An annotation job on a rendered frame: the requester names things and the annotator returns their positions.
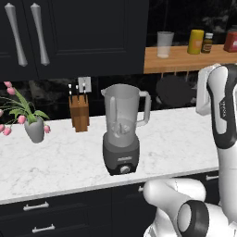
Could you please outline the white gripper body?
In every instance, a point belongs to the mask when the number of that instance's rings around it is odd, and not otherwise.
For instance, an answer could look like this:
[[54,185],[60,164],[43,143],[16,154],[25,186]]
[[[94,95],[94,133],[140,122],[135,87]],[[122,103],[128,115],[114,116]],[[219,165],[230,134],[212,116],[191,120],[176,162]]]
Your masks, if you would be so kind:
[[211,98],[207,91],[207,80],[210,73],[219,67],[219,64],[214,64],[198,72],[197,95],[196,95],[196,112],[201,116],[206,116],[211,113]]

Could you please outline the grey blender with clear jar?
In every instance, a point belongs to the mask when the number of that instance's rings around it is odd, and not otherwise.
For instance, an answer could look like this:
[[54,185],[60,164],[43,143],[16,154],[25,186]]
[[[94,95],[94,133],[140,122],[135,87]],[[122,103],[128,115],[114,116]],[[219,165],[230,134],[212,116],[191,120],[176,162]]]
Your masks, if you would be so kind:
[[111,176],[133,173],[140,157],[136,129],[150,119],[151,96],[128,84],[115,84],[101,91],[105,98],[106,133],[103,159]]

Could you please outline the black hanging pan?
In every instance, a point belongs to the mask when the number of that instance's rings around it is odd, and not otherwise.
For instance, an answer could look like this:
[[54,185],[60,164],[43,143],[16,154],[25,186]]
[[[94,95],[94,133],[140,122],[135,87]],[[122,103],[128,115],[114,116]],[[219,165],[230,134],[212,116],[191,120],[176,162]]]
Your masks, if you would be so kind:
[[195,97],[195,91],[180,77],[169,75],[156,84],[159,100],[172,107],[185,106]]

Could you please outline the dark brown bottle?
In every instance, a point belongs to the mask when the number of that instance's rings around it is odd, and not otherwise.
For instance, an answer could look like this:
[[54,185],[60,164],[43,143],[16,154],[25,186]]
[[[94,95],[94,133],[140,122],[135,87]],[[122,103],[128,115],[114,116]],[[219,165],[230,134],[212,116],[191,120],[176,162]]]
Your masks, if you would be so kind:
[[202,43],[201,52],[203,54],[209,54],[211,51],[212,43],[213,43],[213,34],[211,32],[207,32],[205,35],[205,39],[203,40]]

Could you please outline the yellow bottle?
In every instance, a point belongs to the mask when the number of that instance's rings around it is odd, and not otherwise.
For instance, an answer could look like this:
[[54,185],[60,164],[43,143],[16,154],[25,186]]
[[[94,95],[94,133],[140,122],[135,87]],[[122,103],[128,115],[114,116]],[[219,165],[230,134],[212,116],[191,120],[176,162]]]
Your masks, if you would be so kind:
[[198,55],[201,51],[203,38],[203,30],[191,30],[187,53],[191,55]]

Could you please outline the red box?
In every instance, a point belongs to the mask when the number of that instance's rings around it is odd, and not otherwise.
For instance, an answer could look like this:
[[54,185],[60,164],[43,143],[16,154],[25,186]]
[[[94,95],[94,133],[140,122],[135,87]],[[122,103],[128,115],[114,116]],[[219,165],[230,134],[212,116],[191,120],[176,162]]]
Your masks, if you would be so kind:
[[224,44],[227,52],[237,52],[237,31],[229,31]]

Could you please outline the clear glass cup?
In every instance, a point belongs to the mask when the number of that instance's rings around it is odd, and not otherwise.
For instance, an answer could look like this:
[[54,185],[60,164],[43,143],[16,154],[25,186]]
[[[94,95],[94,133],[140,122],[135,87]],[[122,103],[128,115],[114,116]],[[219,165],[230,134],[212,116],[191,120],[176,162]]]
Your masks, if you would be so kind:
[[167,58],[172,46],[174,33],[172,31],[159,31],[157,33],[157,56]]

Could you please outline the wide dark cupboard door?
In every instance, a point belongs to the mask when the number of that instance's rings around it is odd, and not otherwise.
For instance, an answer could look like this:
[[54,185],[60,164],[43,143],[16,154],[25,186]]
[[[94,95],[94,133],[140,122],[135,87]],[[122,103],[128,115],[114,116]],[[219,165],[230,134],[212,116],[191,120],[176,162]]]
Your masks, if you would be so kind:
[[[50,64],[41,64],[31,5],[41,7]],[[23,0],[38,77],[143,73],[149,0]]]

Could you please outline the wooden knife block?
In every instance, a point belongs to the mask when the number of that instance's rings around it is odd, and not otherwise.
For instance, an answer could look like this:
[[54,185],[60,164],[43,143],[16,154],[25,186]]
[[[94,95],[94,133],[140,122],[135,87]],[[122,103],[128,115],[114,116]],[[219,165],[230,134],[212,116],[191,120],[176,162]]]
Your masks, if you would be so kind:
[[70,96],[69,111],[75,132],[88,131],[90,125],[88,97],[85,95]]

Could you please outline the grey flower vase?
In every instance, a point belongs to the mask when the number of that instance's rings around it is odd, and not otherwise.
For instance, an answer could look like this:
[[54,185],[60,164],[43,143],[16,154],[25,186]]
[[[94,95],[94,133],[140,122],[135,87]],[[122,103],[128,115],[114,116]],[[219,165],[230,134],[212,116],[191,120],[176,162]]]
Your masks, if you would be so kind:
[[44,122],[41,118],[37,118],[37,121],[33,123],[25,121],[24,128],[33,143],[44,140]]

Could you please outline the pink tulip plant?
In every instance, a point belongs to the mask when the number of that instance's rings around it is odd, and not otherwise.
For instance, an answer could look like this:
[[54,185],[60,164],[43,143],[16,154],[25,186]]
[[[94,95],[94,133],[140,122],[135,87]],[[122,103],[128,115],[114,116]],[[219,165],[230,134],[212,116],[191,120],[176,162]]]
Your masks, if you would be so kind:
[[[6,102],[0,106],[0,118],[5,112],[8,112],[9,115],[13,115],[14,118],[8,122],[11,125],[14,122],[17,122],[18,124],[27,122],[28,125],[31,125],[35,123],[37,119],[40,119],[43,122],[44,132],[49,133],[51,128],[44,121],[45,119],[49,119],[49,117],[41,110],[31,112],[30,106],[33,106],[33,103],[28,102],[10,81],[5,81],[4,85],[6,86],[6,91],[10,95],[15,95],[18,98],[18,101],[5,97]],[[8,136],[12,132],[11,125],[7,127],[5,124],[0,124],[0,133]]]

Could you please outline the wooden wall shelf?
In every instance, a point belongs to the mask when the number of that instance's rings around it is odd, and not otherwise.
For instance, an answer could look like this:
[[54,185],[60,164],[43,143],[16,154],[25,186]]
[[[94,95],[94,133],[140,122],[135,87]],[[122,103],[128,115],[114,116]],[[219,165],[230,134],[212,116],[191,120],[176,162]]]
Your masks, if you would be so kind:
[[143,73],[196,71],[215,63],[237,63],[237,52],[226,52],[222,44],[214,44],[209,54],[190,55],[183,45],[171,46],[168,58],[160,58],[156,47],[146,47]]

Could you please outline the white wall socket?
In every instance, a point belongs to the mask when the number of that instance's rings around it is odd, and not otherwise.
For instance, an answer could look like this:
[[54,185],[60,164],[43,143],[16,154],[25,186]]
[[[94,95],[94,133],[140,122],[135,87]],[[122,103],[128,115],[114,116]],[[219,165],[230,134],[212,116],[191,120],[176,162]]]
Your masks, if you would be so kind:
[[86,83],[86,93],[90,93],[92,91],[91,78],[90,77],[79,77],[78,78],[79,91],[81,93],[83,93],[83,89],[82,89],[83,82]]

